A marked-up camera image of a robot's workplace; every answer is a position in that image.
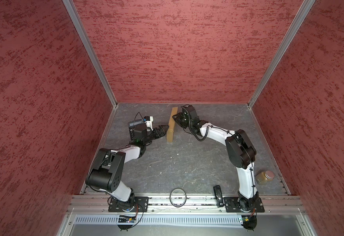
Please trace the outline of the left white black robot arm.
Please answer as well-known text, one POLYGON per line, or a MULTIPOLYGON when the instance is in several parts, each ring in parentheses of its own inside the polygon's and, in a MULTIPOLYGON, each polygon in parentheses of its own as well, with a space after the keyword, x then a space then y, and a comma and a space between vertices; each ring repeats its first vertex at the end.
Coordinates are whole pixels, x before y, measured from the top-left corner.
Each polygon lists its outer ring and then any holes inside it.
POLYGON ((131 141, 118 149, 101 148, 95 156, 85 183, 96 192, 104 192, 117 200, 123 208, 134 205, 133 189, 121 180, 124 164, 143 156, 153 140, 167 135, 168 125, 152 127, 151 121, 135 120, 128 123, 131 141))

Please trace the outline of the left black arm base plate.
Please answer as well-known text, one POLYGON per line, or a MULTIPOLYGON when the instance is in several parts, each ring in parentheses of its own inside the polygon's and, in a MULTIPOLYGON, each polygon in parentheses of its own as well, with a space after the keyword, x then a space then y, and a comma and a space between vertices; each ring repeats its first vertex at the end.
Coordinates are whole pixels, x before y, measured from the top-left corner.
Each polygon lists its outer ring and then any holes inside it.
POLYGON ((130 198, 127 202, 122 202, 116 198, 108 199, 108 212, 117 213, 142 213, 147 212, 149 197, 136 196, 133 199, 130 198))

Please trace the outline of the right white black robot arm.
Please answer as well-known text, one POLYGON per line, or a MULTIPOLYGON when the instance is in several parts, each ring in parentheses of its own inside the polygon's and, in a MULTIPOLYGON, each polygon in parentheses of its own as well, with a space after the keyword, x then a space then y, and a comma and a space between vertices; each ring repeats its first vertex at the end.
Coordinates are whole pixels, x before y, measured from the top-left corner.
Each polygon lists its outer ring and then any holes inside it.
POLYGON ((239 190, 238 202, 243 212, 255 208, 258 190, 254 174, 254 162, 257 151, 253 143, 242 129, 237 131, 224 129, 201 120, 192 105, 184 105, 182 111, 173 115, 174 121, 200 142, 212 139, 226 146, 230 162, 236 167, 239 190))

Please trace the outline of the brown cardboard box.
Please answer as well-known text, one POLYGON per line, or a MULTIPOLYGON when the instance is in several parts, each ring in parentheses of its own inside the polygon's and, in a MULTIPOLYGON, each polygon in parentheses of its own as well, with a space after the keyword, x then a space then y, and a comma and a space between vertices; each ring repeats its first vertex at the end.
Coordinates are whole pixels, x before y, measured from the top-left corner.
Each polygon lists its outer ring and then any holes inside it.
POLYGON ((174 139, 174 130, 175 130, 175 125, 176 122, 173 118, 174 115, 176 115, 178 113, 178 107, 173 107, 172 111, 171 111, 171 115, 170 115, 170 120, 169 120, 169 129, 167 131, 167 142, 168 143, 172 143, 173 139, 174 139))

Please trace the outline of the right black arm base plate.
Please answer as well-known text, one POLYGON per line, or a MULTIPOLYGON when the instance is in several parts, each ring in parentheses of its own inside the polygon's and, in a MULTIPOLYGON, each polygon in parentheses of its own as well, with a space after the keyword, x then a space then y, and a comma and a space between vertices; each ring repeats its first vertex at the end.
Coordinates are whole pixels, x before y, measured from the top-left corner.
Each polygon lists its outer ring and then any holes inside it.
POLYGON ((238 197, 224 197, 224 206, 227 213, 264 213, 265 209, 260 197, 251 199, 238 197))

